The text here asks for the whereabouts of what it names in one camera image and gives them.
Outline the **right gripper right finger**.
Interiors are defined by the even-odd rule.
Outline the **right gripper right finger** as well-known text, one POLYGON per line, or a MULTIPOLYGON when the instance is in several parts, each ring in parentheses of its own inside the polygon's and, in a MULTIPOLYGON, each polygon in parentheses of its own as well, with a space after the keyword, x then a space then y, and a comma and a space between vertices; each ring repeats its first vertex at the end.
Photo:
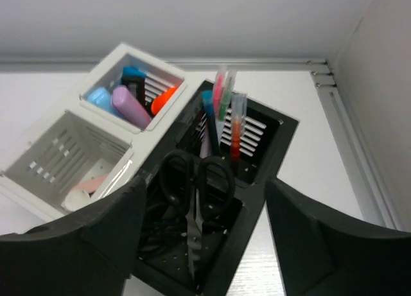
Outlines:
POLYGON ((265 196, 287 295, 410 295, 410 233, 353 218, 278 178, 265 196))

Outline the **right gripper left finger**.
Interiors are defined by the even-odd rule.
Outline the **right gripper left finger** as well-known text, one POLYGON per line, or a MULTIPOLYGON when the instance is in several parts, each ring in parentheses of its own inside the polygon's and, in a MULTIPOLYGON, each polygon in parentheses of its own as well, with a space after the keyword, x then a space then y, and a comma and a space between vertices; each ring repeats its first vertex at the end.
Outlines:
POLYGON ((1 236, 1 295, 122 295, 136 260, 146 182, 134 177, 71 214, 1 236))

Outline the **white pink eraser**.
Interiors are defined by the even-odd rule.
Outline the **white pink eraser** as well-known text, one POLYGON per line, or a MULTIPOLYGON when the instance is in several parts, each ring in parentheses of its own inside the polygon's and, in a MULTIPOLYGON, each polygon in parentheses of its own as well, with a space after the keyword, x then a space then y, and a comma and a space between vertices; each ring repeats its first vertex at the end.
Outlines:
POLYGON ((90 203, 91 195, 101 186, 108 175, 109 174, 106 173, 79 183, 68 192, 61 206, 69 212, 75 212, 85 207, 90 203))

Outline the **blue handled scissors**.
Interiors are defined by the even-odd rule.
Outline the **blue handled scissors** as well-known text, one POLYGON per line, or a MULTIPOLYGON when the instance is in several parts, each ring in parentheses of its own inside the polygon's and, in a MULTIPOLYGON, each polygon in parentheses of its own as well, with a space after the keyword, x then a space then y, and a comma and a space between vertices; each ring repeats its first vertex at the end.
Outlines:
POLYGON ((209 156, 195 162, 195 156, 183 150, 173 150, 163 158, 159 168, 159 184, 167 202, 187 221, 188 268, 192 280, 200 271, 203 223, 220 216, 231 204, 235 194, 235 178, 221 157, 209 156), (167 169, 172 162, 182 167, 182 192, 176 193, 169 183, 167 169), (225 200, 216 204, 207 198, 207 171, 214 166, 227 181, 225 200))

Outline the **blue dark pen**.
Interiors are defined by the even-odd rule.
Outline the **blue dark pen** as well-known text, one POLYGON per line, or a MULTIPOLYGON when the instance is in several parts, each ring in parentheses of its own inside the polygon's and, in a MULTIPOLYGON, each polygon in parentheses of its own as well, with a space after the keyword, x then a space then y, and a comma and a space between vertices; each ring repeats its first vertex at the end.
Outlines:
POLYGON ((207 119, 208 135, 211 143, 211 154, 213 156, 221 157, 222 153, 218 142, 216 119, 213 107, 213 93, 211 90, 202 91, 202 102, 207 119))

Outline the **purple highlighter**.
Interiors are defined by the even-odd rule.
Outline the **purple highlighter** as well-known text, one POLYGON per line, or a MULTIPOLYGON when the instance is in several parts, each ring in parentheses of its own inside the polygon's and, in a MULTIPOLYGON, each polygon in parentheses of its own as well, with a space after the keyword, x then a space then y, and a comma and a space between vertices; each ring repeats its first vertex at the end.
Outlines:
POLYGON ((152 121, 142 104, 123 85, 113 90, 112 105, 127 121, 140 129, 144 130, 152 121))

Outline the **light blue highlighter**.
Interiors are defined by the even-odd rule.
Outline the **light blue highlighter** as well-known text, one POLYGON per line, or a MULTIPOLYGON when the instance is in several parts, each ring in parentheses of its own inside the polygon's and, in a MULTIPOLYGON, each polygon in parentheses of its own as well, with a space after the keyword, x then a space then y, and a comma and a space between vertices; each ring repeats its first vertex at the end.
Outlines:
POLYGON ((123 116, 112 106, 111 93, 105 87, 98 87, 93 90, 88 96, 87 101, 97 106, 98 108, 115 115, 119 118, 123 116))

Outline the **orange capped black marker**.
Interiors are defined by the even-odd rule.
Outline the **orange capped black marker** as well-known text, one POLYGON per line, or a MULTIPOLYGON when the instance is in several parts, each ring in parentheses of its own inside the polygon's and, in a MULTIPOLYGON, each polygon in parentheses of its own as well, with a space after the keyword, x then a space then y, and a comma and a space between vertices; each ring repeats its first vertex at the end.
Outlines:
POLYGON ((156 116, 160 112, 160 110, 163 108, 163 106, 165 106, 165 104, 173 96, 176 90, 176 87, 171 87, 152 101, 151 112, 154 116, 156 116))

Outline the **thin red pencil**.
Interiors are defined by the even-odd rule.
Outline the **thin red pencil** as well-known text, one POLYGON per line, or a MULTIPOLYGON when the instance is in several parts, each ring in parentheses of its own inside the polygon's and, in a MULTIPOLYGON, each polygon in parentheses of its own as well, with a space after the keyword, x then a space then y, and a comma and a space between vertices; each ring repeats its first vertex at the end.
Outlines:
POLYGON ((240 139, 243 132, 243 123, 247 113, 247 95, 234 93, 231 100, 231 162, 240 161, 240 139))

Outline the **blue capped black marker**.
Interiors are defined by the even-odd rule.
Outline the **blue capped black marker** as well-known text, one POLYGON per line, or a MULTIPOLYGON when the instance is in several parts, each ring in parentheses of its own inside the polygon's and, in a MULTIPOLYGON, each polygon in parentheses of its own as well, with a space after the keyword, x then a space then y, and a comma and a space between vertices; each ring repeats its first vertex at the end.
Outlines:
POLYGON ((121 85, 124 85, 142 106, 146 105, 145 80, 146 73, 134 67, 124 67, 121 85))

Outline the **green pen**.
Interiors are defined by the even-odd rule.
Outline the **green pen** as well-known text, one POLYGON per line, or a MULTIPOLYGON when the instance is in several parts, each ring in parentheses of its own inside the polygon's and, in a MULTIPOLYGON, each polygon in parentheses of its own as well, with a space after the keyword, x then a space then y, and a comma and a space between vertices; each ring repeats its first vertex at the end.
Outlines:
POLYGON ((231 102, 232 91, 234 89, 234 83, 236 79, 236 71, 231 69, 227 73, 225 79, 222 96, 220 98, 218 117, 216 120, 216 130, 218 134, 218 142, 221 141, 223 128, 225 126, 225 117, 227 115, 227 109, 229 108, 231 102))

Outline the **red pen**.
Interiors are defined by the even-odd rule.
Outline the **red pen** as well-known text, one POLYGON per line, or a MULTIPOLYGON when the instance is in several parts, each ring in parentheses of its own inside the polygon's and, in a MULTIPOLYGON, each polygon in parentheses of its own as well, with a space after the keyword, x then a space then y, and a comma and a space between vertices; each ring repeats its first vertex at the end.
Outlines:
POLYGON ((216 73, 214 86, 213 86, 213 107, 215 110, 218 110, 218 107, 220 104, 220 98, 221 98, 222 90, 223 90, 224 83, 225 83, 226 73, 227 73, 227 68, 225 65, 221 65, 218 68, 218 71, 216 73))

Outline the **black handled scissors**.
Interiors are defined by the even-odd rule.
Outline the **black handled scissors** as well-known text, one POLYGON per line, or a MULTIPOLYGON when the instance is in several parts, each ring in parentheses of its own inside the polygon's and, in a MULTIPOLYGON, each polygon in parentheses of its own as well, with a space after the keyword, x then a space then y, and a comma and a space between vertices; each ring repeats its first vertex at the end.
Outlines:
POLYGON ((148 202, 137 256, 149 259, 170 251, 187 238, 186 219, 170 206, 157 181, 148 186, 148 202))

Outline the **white slatted container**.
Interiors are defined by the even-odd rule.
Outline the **white slatted container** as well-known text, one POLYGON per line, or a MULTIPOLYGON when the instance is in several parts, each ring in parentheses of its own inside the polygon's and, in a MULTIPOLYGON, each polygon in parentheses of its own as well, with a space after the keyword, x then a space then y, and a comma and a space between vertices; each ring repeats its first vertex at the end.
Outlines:
POLYGON ((45 221, 66 215, 62 202, 84 180, 106 174, 91 199, 106 197, 126 184, 157 146, 178 114, 187 86, 183 70, 120 44, 12 145, 1 163, 1 191, 45 221), (86 100, 99 86, 114 90, 127 66, 146 74, 149 98, 176 88, 145 128, 86 100))

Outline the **black slatted container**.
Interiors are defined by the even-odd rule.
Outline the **black slatted container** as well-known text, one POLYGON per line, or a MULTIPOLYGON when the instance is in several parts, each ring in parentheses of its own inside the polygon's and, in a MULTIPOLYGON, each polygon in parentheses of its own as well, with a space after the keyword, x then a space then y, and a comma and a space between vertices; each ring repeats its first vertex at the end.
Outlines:
MULTIPOLYGON (((200 160, 206 115, 201 93, 212 88, 210 81, 199 86, 188 104, 139 168, 137 175, 148 186, 157 181, 162 158, 183 150, 200 160)), ((149 259, 136 254, 132 275, 164 295, 225 295, 265 203, 265 182, 277 175, 298 122, 254 100, 247 102, 245 134, 240 139, 240 161, 233 167, 235 194, 230 206, 217 218, 204 223, 200 271, 192 280, 186 241, 149 259)), ((167 169, 172 190, 182 192, 182 167, 172 162, 167 169)), ((207 194, 216 204, 225 200, 227 182, 218 168, 207 176, 207 194)))

